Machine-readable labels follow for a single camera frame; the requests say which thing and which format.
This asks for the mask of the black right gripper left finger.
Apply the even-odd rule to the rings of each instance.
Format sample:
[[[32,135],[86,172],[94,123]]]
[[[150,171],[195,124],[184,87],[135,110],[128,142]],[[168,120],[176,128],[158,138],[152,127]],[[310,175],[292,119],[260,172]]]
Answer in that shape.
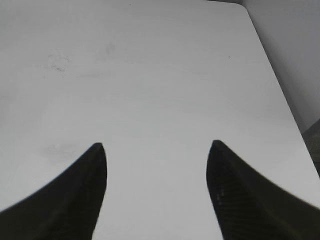
[[[2,240],[90,240],[107,187],[107,160],[94,143],[70,167],[0,213]]]

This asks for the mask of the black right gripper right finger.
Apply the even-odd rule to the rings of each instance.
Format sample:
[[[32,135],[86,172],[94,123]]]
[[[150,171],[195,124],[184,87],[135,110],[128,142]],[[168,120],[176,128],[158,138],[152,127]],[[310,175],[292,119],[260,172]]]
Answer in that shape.
[[[318,240],[320,210],[279,187],[213,140],[206,183],[225,240]]]

